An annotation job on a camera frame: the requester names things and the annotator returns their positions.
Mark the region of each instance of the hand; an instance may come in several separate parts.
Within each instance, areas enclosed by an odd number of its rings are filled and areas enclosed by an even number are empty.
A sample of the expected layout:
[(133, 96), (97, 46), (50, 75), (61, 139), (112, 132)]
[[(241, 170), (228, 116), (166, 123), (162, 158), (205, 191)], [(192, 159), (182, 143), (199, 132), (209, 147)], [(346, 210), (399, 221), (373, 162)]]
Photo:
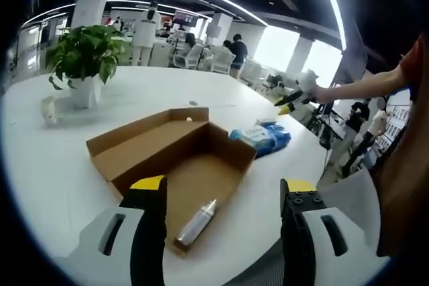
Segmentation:
[(321, 104), (330, 103), (334, 100), (331, 95), (331, 88), (316, 86), (314, 90), (312, 90), (311, 95), (316, 99), (317, 103)]

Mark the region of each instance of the green leaves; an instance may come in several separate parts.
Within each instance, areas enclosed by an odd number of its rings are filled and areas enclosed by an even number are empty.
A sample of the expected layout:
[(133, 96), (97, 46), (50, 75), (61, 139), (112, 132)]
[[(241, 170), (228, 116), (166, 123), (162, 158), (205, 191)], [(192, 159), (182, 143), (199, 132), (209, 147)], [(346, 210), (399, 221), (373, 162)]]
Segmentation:
[(61, 36), (58, 44), (46, 52), (46, 68), (52, 72), (49, 81), (55, 89), (52, 75), (72, 87), (71, 78), (94, 77), (100, 75), (103, 83), (116, 72), (124, 43), (112, 37), (123, 37), (113, 26), (94, 25), (71, 29)]

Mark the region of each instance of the white flower pot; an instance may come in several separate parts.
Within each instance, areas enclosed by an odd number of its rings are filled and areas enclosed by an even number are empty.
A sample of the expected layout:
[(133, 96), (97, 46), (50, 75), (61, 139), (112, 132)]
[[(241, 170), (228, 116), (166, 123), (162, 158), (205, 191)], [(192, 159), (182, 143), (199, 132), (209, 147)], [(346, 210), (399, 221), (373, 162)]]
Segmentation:
[(98, 75), (87, 77), (83, 81), (80, 78), (72, 78), (70, 89), (72, 104), (77, 109), (91, 109), (96, 107), (100, 100), (101, 79)]

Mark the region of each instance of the potted plant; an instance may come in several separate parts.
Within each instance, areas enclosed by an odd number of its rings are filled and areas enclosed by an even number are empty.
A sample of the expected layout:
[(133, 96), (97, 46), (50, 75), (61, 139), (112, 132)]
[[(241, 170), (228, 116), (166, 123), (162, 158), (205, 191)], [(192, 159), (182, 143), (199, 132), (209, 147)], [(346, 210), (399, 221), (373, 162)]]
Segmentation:
[(62, 35), (46, 52), (46, 68), (51, 71), (49, 82), (56, 90), (62, 90), (54, 82), (54, 75), (60, 81), (66, 80), (75, 107), (95, 106), (101, 82), (106, 84), (115, 75), (124, 46), (123, 41), (114, 39), (118, 36), (123, 34), (112, 26), (78, 27)]

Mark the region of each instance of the cardboard box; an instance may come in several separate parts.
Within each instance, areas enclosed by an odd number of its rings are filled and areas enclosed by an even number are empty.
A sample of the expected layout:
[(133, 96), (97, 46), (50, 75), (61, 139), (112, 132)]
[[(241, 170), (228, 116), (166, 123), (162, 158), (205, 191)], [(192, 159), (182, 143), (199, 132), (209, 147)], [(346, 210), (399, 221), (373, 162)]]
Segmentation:
[(227, 208), (256, 154), (210, 123), (204, 108), (164, 111), (86, 144), (92, 162), (119, 197), (142, 178), (167, 175), (167, 247), (181, 255), (188, 249), (175, 244), (179, 232), (211, 200), (218, 200), (219, 211)]

